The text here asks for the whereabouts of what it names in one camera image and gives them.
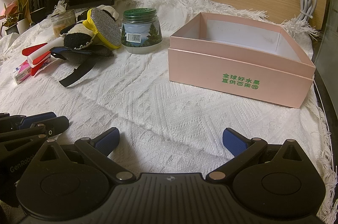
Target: ribbed black surface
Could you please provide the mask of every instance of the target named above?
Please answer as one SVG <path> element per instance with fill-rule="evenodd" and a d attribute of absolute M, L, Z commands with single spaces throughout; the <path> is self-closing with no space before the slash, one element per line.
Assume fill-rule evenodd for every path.
<path fill-rule="evenodd" d="M 26 218 L 22 223 L 48 223 Z M 256 216 L 235 202 L 228 188 L 204 181 L 199 173 L 144 173 L 135 183 L 117 186 L 99 209 L 60 222 L 82 224 L 268 224 L 283 223 Z M 288 221 L 322 223 L 316 217 Z"/>

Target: open cardboard box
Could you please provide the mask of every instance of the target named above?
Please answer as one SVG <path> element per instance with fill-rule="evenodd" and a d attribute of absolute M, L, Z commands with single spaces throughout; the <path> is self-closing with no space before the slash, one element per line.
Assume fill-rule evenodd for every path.
<path fill-rule="evenodd" d="M 278 26 L 199 13 L 170 37 L 170 81 L 299 108 L 315 66 Z"/>

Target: jar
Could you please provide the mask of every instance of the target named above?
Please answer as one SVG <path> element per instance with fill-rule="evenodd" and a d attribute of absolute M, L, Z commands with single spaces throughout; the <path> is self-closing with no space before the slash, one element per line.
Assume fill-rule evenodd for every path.
<path fill-rule="evenodd" d="M 161 27 L 154 8 L 135 8 L 123 12 L 121 42 L 134 54 L 154 51 L 162 41 Z"/>
<path fill-rule="evenodd" d="M 75 10 L 70 9 L 50 17 L 55 37 L 60 37 L 60 31 L 76 23 Z"/>

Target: black fabric strap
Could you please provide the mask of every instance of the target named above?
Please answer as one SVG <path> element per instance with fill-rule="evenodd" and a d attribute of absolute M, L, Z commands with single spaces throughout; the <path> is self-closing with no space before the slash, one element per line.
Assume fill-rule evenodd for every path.
<path fill-rule="evenodd" d="M 71 75 L 68 75 L 66 78 L 59 81 L 64 87 L 75 83 L 78 79 L 82 78 L 87 74 L 96 64 L 99 56 L 90 56 L 78 68 L 74 69 L 74 72 Z"/>

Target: triangular cutout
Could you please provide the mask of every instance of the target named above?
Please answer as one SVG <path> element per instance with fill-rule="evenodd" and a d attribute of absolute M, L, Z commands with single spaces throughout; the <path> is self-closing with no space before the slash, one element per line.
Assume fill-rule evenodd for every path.
<path fill-rule="evenodd" d="M 49 160 L 55 160 L 58 159 L 58 155 L 56 154 L 54 148 L 52 146 L 48 146 L 43 154 L 41 156 L 40 161 L 49 161 Z"/>
<path fill-rule="evenodd" d="M 294 146 L 288 146 L 283 155 L 283 158 L 289 160 L 302 161 Z"/>
<path fill-rule="evenodd" d="M 13 151 L 16 148 L 19 148 L 30 142 L 30 139 L 18 139 L 16 141 L 12 141 L 11 143 L 4 144 L 7 151 Z"/>

